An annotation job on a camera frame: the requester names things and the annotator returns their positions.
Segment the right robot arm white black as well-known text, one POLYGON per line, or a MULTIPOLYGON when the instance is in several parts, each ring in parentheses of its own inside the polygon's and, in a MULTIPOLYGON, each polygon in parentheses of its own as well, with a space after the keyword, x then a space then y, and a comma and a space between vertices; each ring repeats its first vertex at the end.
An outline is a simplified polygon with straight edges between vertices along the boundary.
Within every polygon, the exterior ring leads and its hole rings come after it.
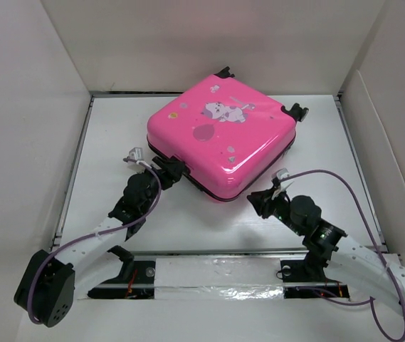
POLYGON ((381 258, 345 231, 321 217, 322 210, 304 195, 290 199, 269 189, 247 196, 256 214, 275 217, 303 239, 308 250, 303 262, 306 277, 340 281, 405 313, 405 267, 381 258))

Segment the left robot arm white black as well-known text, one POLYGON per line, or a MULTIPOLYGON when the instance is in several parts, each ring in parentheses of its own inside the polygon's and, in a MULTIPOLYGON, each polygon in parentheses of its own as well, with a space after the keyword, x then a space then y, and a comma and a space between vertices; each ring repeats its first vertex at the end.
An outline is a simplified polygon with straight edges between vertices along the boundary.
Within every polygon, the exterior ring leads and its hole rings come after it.
POLYGON ((175 157, 154 157, 150 165, 134 149, 124 162, 143 167, 130 176, 121 198, 107 217, 86 235, 59 246, 43 249, 30 258, 14 294, 14 303, 24 309, 29 320, 48 328, 69 312, 77 295, 113 278, 128 281, 134 257, 122 248, 157 206, 163 191, 179 182, 189 169, 175 157))

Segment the pink hard-shell suitcase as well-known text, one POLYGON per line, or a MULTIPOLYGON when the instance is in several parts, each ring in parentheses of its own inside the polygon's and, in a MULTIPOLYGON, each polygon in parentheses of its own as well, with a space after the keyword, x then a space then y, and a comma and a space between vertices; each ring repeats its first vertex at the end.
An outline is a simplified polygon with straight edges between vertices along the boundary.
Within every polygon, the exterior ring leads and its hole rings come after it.
POLYGON ((286 108, 225 67, 153 114, 147 142, 162 159, 183 162, 194 186, 230 202, 290 149, 308 111, 286 108))

